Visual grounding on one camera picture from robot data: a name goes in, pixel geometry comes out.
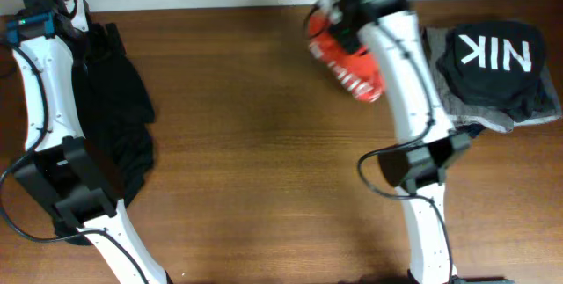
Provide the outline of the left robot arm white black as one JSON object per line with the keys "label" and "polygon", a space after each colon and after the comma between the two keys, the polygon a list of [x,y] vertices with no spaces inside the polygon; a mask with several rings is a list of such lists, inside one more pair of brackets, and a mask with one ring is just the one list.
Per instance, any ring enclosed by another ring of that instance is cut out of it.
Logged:
{"label": "left robot arm white black", "polygon": [[4,45],[22,77],[24,153],[7,169],[54,241],[95,247],[122,283],[167,283],[127,213],[154,164],[155,112],[115,24],[85,0],[23,0]]}

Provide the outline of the red t-shirt white print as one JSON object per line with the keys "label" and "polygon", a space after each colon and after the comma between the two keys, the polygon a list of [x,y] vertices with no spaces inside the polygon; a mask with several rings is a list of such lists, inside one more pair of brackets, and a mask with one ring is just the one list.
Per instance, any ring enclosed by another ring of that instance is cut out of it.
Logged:
{"label": "red t-shirt white print", "polygon": [[384,93],[384,80],[375,58],[364,46],[349,54],[328,32],[328,20],[322,11],[314,11],[305,20],[312,56],[324,63],[340,85],[356,100],[375,102]]}

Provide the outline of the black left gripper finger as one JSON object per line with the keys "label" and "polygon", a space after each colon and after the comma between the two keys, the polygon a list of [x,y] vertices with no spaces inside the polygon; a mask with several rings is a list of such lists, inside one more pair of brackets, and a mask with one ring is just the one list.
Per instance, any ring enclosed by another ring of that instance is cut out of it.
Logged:
{"label": "black left gripper finger", "polygon": [[115,23],[106,24],[106,33],[109,47],[119,55],[126,55],[127,51],[122,42],[117,25]]}
{"label": "black left gripper finger", "polygon": [[111,54],[106,31],[101,24],[92,24],[87,37],[90,45],[89,60],[103,60]]}

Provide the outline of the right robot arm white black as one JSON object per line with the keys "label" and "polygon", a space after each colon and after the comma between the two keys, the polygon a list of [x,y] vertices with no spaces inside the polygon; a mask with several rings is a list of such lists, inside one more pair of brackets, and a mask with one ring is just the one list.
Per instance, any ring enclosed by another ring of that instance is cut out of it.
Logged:
{"label": "right robot arm white black", "polygon": [[374,55],[396,144],[366,153],[357,171],[370,191],[400,202],[414,283],[457,283],[445,223],[446,170],[470,146],[447,116],[429,72],[419,20],[408,0],[333,0],[337,25]]}

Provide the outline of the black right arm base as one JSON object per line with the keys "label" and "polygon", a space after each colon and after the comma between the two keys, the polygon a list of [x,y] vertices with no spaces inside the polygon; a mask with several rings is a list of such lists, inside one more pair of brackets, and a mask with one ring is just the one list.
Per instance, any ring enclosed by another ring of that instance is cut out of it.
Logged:
{"label": "black right arm base", "polygon": [[451,280],[447,280],[450,284],[515,284],[514,280],[509,280],[502,277],[473,277],[473,278],[461,278],[457,275],[453,275]]}

